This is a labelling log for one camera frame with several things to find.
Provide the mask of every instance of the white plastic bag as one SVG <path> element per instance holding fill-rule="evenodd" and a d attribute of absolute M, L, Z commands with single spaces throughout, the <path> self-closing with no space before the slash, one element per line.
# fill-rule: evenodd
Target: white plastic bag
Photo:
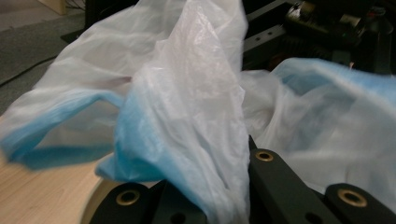
<path fill-rule="evenodd" d="M 156 41 L 170 35 L 184 4 L 139 1 L 96 23 L 64 49 L 0 120 L 8 159 L 38 169 L 110 153 L 132 76 L 152 59 Z"/>
<path fill-rule="evenodd" d="M 246 72 L 241 86 L 258 147 L 311 188 L 350 183 L 396 211 L 396 79 L 290 59 L 271 74 Z"/>
<path fill-rule="evenodd" d="M 166 178 L 209 223 L 248 223 L 246 27 L 239 1 L 142 0 L 62 52 L 6 112 L 1 147 L 31 168 L 95 160 L 117 121 L 97 174 Z"/>

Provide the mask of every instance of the crumpled plastic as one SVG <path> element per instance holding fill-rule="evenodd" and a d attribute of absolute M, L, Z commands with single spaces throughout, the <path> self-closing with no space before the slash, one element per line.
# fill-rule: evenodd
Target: crumpled plastic
<path fill-rule="evenodd" d="M 245 72 L 243 109 L 258 147 L 277 152 L 312 189 L 349 183 L 396 212 L 396 79 L 289 59 Z"/>
<path fill-rule="evenodd" d="M 394 78 L 302 59 L 240 73 L 245 31 L 237 1 L 141 0 L 59 55 L 0 119 L 0 147 L 32 169 L 107 155 L 104 178 L 166 178 L 210 223 L 248 223 L 249 133 L 309 187 L 396 211 Z"/>
<path fill-rule="evenodd" d="M 114 148 L 102 177 L 167 179 L 209 223 L 248 223 L 246 28 L 239 1 L 142 0 L 59 55 L 0 120 L 0 146 L 32 169 Z"/>

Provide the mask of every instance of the black machine part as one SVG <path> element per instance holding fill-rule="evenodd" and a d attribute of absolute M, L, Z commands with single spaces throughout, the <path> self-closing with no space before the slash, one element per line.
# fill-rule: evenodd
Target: black machine part
<path fill-rule="evenodd" d="M 348 184 L 321 195 L 305 185 L 273 151 L 250 138 L 251 224 L 391 224 L 396 215 L 366 191 Z M 126 183 L 102 200 L 90 224 L 206 224 L 205 214 L 167 181 L 152 188 Z"/>
<path fill-rule="evenodd" d="M 243 70 L 271 71 L 285 59 L 300 57 L 320 58 L 379 75 L 396 72 L 396 48 L 391 45 L 395 36 L 389 22 L 396 12 L 384 16 L 386 9 L 376 7 L 382 15 L 372 12 L 349 29 L 345 24 L 332 25 L 328 21 L 328 26 L 322 27 L 318 18 L 304 21 L 290 15 L 300 7 L 300 3 L 275 0 L 247 14 Z"/>

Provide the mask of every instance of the plastic bag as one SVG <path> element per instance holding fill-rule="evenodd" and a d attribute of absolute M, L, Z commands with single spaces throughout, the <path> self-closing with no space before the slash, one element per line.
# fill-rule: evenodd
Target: plastic bag
<path fill-rule="evenodd" d="M 110 153 L 132 76 L 152 59 L 156 41 L 170 35 L 184 4 L 140 1 L 96 23 L 64 49 L 0 120 L 8 160 L 39 169 Z"/>
<path fill-rule="evenodd" d="M 62 52 L 6 112 L 1 147 L 11 161 L 43 168 L 114 146 L 97 174 L 166 178 L 210 223 L 248 223 L 238 84 L 246 27 L 238 1 L 142 0 Z"/>
<path fill-rule="evenodd" d="M 320 60 L 246 72 L 243 104 L 258 147 L 320 192 L 350 183 L 396 211 L 396 79 Z"/>

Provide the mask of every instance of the gray floor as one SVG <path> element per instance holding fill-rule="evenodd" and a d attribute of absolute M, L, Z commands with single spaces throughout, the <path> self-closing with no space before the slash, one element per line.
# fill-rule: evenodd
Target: gray floor
<path fill-rule="evenodd" d="M 18 19 L 2 20 L 5 17 Z M 36 0 L 1 0 L 0 28 L 8 28 L 0 31 L 0 115 L 13 101 L 32 89 L 50 62 L 40 64 L 6 85 L 2 83 L 35 63 L 59 54 L 67 46 L 60 36 L 83 26 L 82 11 L 59 16 Z"/>

